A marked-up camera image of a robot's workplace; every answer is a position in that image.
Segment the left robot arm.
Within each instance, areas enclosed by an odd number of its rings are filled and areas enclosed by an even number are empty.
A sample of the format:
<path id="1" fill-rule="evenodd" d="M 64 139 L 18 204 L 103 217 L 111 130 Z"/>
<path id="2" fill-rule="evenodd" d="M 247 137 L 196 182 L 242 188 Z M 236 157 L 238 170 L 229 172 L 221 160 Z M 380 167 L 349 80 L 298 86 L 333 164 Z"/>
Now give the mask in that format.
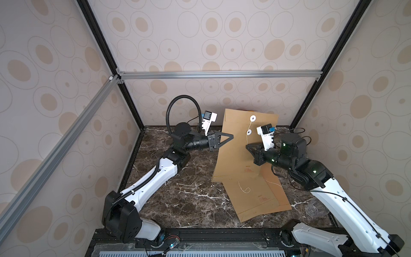
<path id="1" fill-rule="evenodd" d="M 181 122 L 171 128 L 170 111 L 181 99 L 192 101 L 198 112 L 199 130 L 194 131 L 189 123 Z M 141 218 L 139 213 L 149 198 L 170 178 L 187 165 L 191 151 L 208 149 L 214 151 L 233 140 L 232 134 L 210 131 L 216 121 L 214 112 L 202 112 L 195 98 L 189 95 L 175 97 L 168 105 L 165 121 L 172 144 L 156 161 L 156 165 L 142 178 L 120 193 L 110 192 L 104 202 L 102 224 L 107 232 L 122 243 L 137 239 L 162 242 L 163 232 L 159 224 Z"/>

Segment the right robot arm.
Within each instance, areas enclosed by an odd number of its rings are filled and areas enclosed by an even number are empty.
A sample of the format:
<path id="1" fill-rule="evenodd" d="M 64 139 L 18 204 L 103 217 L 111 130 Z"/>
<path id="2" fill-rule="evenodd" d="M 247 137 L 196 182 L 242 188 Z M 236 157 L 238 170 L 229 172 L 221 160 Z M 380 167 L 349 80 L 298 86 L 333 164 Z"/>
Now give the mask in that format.
<path id="1" fill-rule="evenodd" d="M 258 166 L 287 170 L 289 180 L 310 192 L 346 230 L 345 235 L 310 227 L 291 219 L 279 233 L 285 247 L 304 244 L 335 257 L 394 257 L 399 256 L 404 241 L 379 227 L 349 197 L 332 172 L 320 161 L 307 157 L 307 141 L 297 133 L 277 133 L 271 124 L 256 129 L 261 143 L 250 143 L 246 149 Z"/>

